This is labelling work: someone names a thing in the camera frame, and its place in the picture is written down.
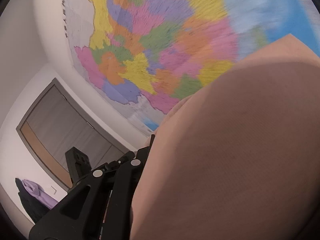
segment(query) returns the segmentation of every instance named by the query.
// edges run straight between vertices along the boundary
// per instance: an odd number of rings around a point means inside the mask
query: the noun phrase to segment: colorful political map
[[[65,0],[74,68],[146,135],[183,98],[292,33],[319,55],[311,0]]]

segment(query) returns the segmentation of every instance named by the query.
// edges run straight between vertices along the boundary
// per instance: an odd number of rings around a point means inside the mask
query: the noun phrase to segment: beige fabric
[[[171,117],[173,117],[176,112],[178,112],[178,110],[189,100],[189,98],[191,98],[191,96],[188,96],[186,98],[183,98],[179,103],[177,103],[171,110],[170,112],[165,116],[165,118],[162,120],[161,125],[163,125],[164,123],[166,123],[167,121],[170,120]],[[149,146],[150,145],[150,139],[151,136],[149,136],[148,140],[146,141],[144,147]]]
[[[134,194],[130,238],[295,236],[320,197],[319,62],[289,36],[174,108]]]

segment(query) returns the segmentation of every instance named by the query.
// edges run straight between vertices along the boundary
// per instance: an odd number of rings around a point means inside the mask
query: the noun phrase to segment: white wall
[[[0,141],[0,184],[28,218],[29,216],[23,209],[18,196],[15,178],[29,179],[38,183],[44,189],[49,189],[52,186],[57,190],[53,197],[58,201],[66,195],[66,192],[49,177],[32,157],[16,131],[16,127],[32,103],[55,77],[58,77],[57,73],[50,65],[44,66],[18,96],[0,128],[2,132]]]
[[[90,115],[98,124],[127,148],[136,150],[143,147],[147,137],[108,104],[72,66],[64,33],[61,2],[62,0],[34,0],[40,39],[52,66],[83,105],[90,107]]]
[[[0,17],[0,126],[29,80],[48,62],[32,0],[10,0]]]

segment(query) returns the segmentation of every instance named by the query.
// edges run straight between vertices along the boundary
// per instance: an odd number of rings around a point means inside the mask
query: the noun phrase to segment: pink region
[[[112,33],[106,33],[106,36],[110,39],[111,45],[115,45],[117,47],[121,46],[121,43],[115,40],[114,35]]]
[[[152,95],[145,90],[141,90],[140,93],[149,100],[153,108],[160,110],[164,114],[169,113],[169,111],[180,101],[178,98],[172,98],[165,93]]]
[[[227,17],[215,24],[210,24],[206,32],[212,39],[210,47],[214,59],[236,60],[238,53],[238,35],[230,27],[230,22]]]
[[[149,4],[145,3],[139,7],[131,4],[128,8],[133,16],[132,33],[147,35],[153,28],[164,22],[164,16],[150,14],[148,7]]]
[[[189,58],[190,55],[181,52],[176,44],[159,53],[159,63],[172,71],[184,64]]]
[[[75,47],[75,51],[78,55],[78,59],[81,65],[87,70],[89,75],[89,80],[97,88],[102,89],[104,76],[99,72],[98,65],[93,59],[91,50],[88,47]]]
[[[176,77],[182,77],[183,74],[188,74],[190,77],[196,78],[201,68],[201,64],[188,61],[178,66],[172,73]]]

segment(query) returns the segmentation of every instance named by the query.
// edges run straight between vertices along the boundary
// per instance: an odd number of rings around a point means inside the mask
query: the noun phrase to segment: purple cloth
[[[22,184],[31,196],[35,197],[49,209],[52,209],[56,204],[58,204],[58,201],[45,193],[38,184],[27,179],[23,179]]]

